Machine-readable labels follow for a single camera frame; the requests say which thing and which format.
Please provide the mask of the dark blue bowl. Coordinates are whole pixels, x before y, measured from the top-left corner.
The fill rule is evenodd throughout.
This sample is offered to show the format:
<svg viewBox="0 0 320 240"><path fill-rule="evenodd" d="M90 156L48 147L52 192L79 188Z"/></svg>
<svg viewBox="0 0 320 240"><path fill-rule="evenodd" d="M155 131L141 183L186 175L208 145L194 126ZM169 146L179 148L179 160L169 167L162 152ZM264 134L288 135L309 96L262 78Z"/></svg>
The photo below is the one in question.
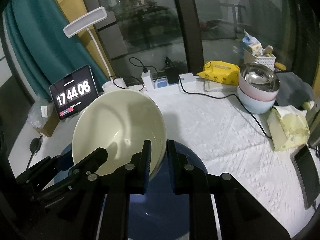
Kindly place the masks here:
<svg viewBox="0 0 320 240"><path fill-rule="evenodd" d="M189 232L189 197L174 194L170 160L144 186L134 171L85 178L72 188L63 239L179 239Z"/></svg>

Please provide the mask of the cream bowl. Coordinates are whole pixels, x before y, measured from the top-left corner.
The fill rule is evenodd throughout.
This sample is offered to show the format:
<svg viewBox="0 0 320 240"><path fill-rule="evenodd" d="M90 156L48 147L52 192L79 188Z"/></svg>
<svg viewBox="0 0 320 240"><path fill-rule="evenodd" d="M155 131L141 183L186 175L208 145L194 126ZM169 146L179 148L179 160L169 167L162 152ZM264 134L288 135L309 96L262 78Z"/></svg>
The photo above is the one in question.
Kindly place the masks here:
<svg viewBox="0 0 320 240"><path fill-rule="evenodd" d="M131 89L114 90L95 99L81 114L72 139L72 157L79 163L97 148L108 158L97 170L113 173L151 141L150 179L159 171L167 142L163 115L147 95Z"/></svg>

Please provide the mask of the cardboard box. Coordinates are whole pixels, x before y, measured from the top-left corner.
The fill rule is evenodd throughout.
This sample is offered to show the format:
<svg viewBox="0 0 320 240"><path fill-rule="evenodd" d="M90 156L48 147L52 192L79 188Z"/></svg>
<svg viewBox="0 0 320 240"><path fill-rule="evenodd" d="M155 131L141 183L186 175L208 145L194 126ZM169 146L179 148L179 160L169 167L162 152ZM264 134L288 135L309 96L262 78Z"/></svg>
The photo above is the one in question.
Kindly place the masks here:
<svg viewBox="0 0 320 240"><path fill-rule="evenodd" d="M51 116L47 119L46 123L42 128L36 128L34 129L41 135L44 135L46 137L51 137L59 124L60 119L56 113L56 110L53 110Z"/></svg>

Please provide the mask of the tablet showing clock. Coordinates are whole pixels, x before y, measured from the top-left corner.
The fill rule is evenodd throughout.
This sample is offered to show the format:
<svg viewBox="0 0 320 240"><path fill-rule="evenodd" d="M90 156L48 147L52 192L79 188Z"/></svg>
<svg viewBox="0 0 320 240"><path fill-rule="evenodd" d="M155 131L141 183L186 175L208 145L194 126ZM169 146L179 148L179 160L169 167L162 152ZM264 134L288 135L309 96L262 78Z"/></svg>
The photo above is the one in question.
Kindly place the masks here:
<svg viewBox="0 0 320 240"><path fill-rule="evenodd" d="M88 65L50 85L49 91L61 121L80 113L99 96Z"/></svg>

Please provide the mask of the light blue bowl in stack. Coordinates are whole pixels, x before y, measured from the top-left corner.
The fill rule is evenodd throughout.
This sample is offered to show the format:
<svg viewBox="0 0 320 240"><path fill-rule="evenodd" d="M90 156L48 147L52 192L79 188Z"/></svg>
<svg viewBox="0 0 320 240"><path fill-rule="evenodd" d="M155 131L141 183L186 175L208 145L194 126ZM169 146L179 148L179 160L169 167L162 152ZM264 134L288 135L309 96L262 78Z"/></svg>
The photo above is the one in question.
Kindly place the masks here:
<svg viewBox="0 0 320 240"><path fill-rule="evenodd" d="M246 95L241 88L237 87L237 94L241 103L253 114L264 114L271 109L275 103L275 99L271 101L259 101Z"/></svg>

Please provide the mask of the white charger plug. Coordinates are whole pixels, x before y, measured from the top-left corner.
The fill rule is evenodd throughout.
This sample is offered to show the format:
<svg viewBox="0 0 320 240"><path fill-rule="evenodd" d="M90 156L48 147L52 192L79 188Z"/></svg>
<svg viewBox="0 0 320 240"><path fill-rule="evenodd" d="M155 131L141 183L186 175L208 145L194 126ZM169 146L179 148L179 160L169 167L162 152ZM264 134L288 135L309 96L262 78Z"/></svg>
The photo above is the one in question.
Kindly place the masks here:
<svg viewBox="0 0 320 240"><path fill-rule="evenodd" d="M147 70L147 72L142 73L142 81L147 91L151 91L154 89L153 78L149 70Z"/></svg>

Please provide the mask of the black power adapter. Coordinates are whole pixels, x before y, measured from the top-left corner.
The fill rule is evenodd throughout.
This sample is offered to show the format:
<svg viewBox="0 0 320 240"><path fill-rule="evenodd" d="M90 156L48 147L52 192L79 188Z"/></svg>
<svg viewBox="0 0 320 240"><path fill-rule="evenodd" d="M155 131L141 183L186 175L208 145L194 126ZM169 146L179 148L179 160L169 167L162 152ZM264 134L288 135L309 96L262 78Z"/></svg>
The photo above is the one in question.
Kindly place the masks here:
<svg viewBox="0 0 320 240"><path fill-rule="evenodd" d="M178 69L168 57L165 58L165 73L167 76L168 84L171 85L179 83Z"/></svg>

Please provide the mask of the pink bowl in stack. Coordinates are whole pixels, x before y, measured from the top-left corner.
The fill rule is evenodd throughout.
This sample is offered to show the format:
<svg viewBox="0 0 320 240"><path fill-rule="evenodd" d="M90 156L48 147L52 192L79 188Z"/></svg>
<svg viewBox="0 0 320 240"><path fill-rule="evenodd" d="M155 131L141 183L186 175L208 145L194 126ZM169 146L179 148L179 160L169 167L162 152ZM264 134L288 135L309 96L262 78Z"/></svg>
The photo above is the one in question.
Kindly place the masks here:
<svg viewBox="0 0 320 240"><path fill-rule="evenodd" d="M262 68L240 69L239 87L250 98L258 101L272 101L276 98L280 81L271 71Z"/></svg>

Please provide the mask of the yellow wet wipes pack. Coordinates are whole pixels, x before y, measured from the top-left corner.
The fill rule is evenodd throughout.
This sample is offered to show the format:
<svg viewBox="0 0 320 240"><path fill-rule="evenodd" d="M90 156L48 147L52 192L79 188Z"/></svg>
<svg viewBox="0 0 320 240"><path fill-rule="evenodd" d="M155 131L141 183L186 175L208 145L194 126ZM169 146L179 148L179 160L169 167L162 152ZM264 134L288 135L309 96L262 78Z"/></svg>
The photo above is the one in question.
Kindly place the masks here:
<svg viewBox="0 0 320 240"><path fill-rule="evenodd" d="M240 68L236 64L223 61L207 61L197 75L203 79L225 85L237 86Z"/></svg>

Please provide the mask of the yellow tissue pack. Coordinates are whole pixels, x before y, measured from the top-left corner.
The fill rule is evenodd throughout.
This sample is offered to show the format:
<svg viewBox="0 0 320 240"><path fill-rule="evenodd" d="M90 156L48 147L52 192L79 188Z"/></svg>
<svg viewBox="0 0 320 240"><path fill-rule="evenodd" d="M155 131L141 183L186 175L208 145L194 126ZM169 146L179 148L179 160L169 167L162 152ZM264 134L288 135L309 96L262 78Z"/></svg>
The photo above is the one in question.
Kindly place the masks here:
<svg viewBox="0 0 320 240"><path fill-rule="evenodd" d="M307 111L289 106L273 106L267 119L275 151L307 144L310 129L306 120Z"/></svg>

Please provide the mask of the black smartphone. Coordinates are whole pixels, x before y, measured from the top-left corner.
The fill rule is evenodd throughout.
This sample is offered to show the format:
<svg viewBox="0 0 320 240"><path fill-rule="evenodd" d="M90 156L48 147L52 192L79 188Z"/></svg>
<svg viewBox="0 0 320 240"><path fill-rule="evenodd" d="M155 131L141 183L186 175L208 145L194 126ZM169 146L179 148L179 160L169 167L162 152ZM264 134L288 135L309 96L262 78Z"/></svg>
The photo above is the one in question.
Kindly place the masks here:
<svg viewBox="0 0 320 240"><path fill-rule="evenodd" d="M312 154L307 145L297 153L292 154L291 160L297 173L302 189L305 209L309 209L319 196L319 175Z"/></svg>

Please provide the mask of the steel bowl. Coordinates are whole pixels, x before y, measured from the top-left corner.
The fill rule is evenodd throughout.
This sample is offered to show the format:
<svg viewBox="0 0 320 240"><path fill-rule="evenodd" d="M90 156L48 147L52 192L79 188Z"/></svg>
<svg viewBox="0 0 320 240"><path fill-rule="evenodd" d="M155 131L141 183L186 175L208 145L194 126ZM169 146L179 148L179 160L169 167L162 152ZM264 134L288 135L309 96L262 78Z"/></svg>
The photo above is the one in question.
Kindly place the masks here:
<svg viewBox="0 0 320 240"><path fill-rule="evenodd" d="M276 74L268 67L257 63L244 63L240 75L253 87L266 92L275 92L280 88Z"/></svg>

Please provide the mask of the grey cloth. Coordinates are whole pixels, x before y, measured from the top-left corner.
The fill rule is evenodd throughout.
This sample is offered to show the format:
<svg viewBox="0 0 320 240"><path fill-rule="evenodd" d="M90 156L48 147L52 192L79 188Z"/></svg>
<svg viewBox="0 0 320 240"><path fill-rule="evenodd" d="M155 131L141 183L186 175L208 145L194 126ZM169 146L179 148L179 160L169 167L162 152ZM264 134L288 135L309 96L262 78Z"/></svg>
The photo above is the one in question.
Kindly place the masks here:
<svg viewBox="0 0 320 240"><path fill-rule="evenodd" d="M293 106L297 109L306 102L314 100L311 86L293 72L276 73L280 81L279 92L276 96L278 106Z"/></svg>

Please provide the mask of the metal stand device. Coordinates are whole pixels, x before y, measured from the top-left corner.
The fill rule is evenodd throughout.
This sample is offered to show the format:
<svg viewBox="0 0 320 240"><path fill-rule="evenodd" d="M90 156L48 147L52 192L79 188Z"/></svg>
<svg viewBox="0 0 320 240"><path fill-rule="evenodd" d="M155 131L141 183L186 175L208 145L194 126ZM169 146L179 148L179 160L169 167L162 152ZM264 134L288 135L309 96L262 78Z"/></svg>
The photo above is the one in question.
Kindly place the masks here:
<svg viewBox="0 0 320 240"><path fill-rule="evenodd" d="M315 98L314 106L307 112L306 119L310 130L308 144L315 147L319 144L319 97Z"/></svg>

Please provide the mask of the white storage basket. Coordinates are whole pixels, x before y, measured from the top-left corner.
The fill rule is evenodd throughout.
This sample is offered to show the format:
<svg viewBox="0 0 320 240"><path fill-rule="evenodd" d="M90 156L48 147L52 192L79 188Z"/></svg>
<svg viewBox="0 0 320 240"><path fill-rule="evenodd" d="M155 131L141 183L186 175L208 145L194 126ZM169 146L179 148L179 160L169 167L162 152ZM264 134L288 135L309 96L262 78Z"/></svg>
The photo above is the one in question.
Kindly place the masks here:
<svg viewBox="0 0 320 240"><path fill-rule="evenodd" d="M274 71L276 57L273 55L273 47L268 45L263 48L262 44L245 30L244 35L241 42L244 63L262 64Z"/></svg>

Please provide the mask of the white desk lamp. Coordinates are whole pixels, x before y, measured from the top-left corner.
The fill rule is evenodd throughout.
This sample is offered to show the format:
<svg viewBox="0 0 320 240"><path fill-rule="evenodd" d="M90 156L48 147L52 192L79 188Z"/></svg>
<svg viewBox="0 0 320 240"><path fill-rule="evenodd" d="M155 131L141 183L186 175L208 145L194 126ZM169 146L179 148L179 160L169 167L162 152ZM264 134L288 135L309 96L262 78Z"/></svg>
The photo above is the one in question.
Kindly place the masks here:
<svg viewBox="0 0 320 240"><path fill-rule="evenodd" d="M63 28L63 32L68 38L79 36L80 40L85 42L86 49L106 79L101 87L103 92L107 93L113 90L125 90L127 85L122 77L115 76L95 33L94 26L105 19L107 19L106 9L97 7L71 21Z"/></svg>

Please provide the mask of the teal curtain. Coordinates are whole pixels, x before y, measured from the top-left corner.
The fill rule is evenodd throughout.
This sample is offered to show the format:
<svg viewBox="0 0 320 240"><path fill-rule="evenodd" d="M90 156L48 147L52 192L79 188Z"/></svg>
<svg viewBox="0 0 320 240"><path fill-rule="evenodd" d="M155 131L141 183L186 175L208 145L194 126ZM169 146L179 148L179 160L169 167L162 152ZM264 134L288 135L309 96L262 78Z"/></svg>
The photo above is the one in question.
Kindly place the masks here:
<svg viewBox="0 0 320 240"><path fill-rule="evenodd" d="M55 0L11 0L4 9L8 37L36 95L50 99L50 85L89 65L97 90L107 81L80 38L67 38L68 24Z"/></svg>

